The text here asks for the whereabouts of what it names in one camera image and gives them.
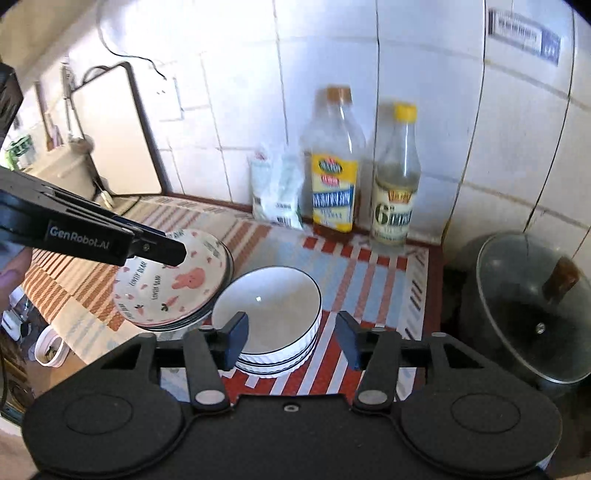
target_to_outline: yellow bottle cap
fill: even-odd
[[[398,122],[413,124],[417,121],[417,106],[413,103],[395,103],[394,119]]]

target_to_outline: sticker on wall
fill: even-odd
[[[558,65],[560,37],[529,18],[491,8],[488,36]]]

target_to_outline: white bowl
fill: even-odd
[[[212,325],[222,328],[236,312],[248,315],[248,340],[239,359],[280,364],[312,343],[320,326],[322,297],[316,282],[292,267],[253,270],[218,298]]]
[[[133,257],[115,276],[115,307],[139,327],[169,325],[197,312],[220,289],[229,267],[226,250],[213,235],[182,229],[167,236],[187,249],[178,267]]]
[[[308,360],[309,356],[314,351],[316,340],[317,338],[314,337],[312,342],[304,349],[304,351],[283,363],[273,365],[252,365],[245,364],[240,361],[240,359],[238,359],[236,362],[236,368],[248,375],[254,375],[255,377],[261,378],[276,378],[287,375],[294,370],[297,370],[306,362],[306,360]]]

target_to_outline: orange striped cloth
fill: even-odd
[[[190,200],[142,199],[127,217],[163,231],[198,228],[219,238],[235,261],[235,276],[267,265],[290,265],[310,274],[322,293],[322,320],[313,354],[298,370],[263,379],[236,369],[221,372],[228,393],[322,394],[350,396],[361,378],[347,368],[335,335],[336,313],[345,309],[364,326],[396,328],[405,338],[421,338],[427,291],[428,249],[408,247],[403,256],[372,252],[367,238],[342,245],[310,232],[258,223],[250,214]],[[25,292],[58,334],[90,363],[142,332],[124,319],[111,300],[117,267],[88,260],[34,253]],[[163,332],[161,340],[180,338],[185,330]],[[412,389],[414,370],[402,369],[398,395]],[[181,369],[163,371],[162,385],[187,400]]]

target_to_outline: white tile wall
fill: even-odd
[[[591,112],[571,103],[540,205],[591,225]]]
[[[591,112],[581,107],[591,107],[591,28],[577,15],[573,32],[571,9],[562,0],[486,1],[487,9],[513,8],[561,35],[558,66],[493,38],[486,39],[484,52],[484,0],[191,0],[169,7],[163,11],[158,0],[108,2],[102,25],[114,50],[151,57],[176,79],[176,108],[179,113],[182,108],[183,119],[162,122],[155,101],[159,78],[146,62],[130,60],[174,192],[250,203],[247,155],[262,142],[297,143],[317,91],[348,83],[368,152],[378,100],[378,155],[392,126],[392,101],[418,106],[424,175],[411,224],[415,236],[440,237],[473,134],[468,183],[460,189],[447,231],[446,257],[475,236],[520,231],[556,150],[576,35],[576,101],[529,231],[574,252],[591,225],[585,212],[591,204],[585,157],[591,150]],[[94,27],[85,28],[91,30],[69,51],[78,80],[90,66],[123,60],[107,52]],[[486,74],[474,132],[483,56]],[[52,61],[44,59],[50,66],[43,75],[49,96],[59,91]],[[20,113],[24,123],[37,125],[31,133],[43,146],[32,91]],[[55,120],[63,122],[57,113]],[[361,172],[365,228],[371,224],[372,166],[364,163]],[[303,197],[306,213],[308,190]],[[591,240],[577,257],[584,261],[587,251],[591,266]]]
[[[471,240],[502,231],[522,232],[531,207],[464,183],[443,244],[446,260],[464,266],[462,248]]]
[[[574,65],[570,96],[591,106],[591,25],[574,13]]]
[[[366,138],[375,127],[378,46],[342,40],[280,43],[289,142],[297,145],[314,112],[314,99],[327,85],[349,85],[356,120]]]
[[[183,186],[178,177],[177,166],[174,163],[173,153],[171,151],[160,150],[160,159],[168,179],[168,185],[174,193],[184,193]]]
[[[440,243],[456,193],[457,183],[422,175],[413,207],[411,230],[432,243]]]
[[[248,157],[254,150],[224,150],[223,159],[228,173],[228,184],[232,201],[252,204],[251,171],[248,165]]]
[[[173,155],[185,194],[230,201],[222,153],[219,150],[176,148]]]
[[[252,44],[203,56],[222,147],[285,143],[277,46]]]
[[[545,89],[487,66],[466,181],[535,203],[566,105]]]
[[[183,120],[161,122],[172,148],[217,147],[216,129],[210,108],[184,111]]]
[[[117,2],[107,3],[116,8]],[[132,0],[119,5],[116,18],[103,22],[109,45],[116,52],[150,56],[158,63],[168,63],[203,48],[194,2],[170,2],[166,8],[160,0]]]
[[[569,92],[573,66],[572,9],[562,0],[487,0],[491,9],[513,11],[560,37],[558,65],[491,37],[486,39],[486,61],[527,75],[565,94]]]
[[[209,97],[199,56],[182,58],[171,65],[169,69],[165,69],[164,74],[168,75],[169,72],[176,78],[182,108],[209,106]]]
[[[275,0],[279,38],[376,38],[375,0]]]
[[[377,6],[380,40],[483,56],[483,0],[377,0]]]
[[[417,104],[423,171],[459,180],[476,121],[482,62],[383,42],[379,61],[380,104]]]
[[[587,234],[587,228],[537,207],[527,232],[572,257]]]
[[[111,66],[123,59],[107,51],[100,43],[96,29],[90,30],[68,50],[70,67],[80,83],[86,71],[95,65]]]
[[[587,278],[591,278],[591,235],[585,237],[583,244],[574,255],[573,260]]]
[[[200,0],[195,2],[195,16],[186,21],[206,49],[276,37],[272,0]]]

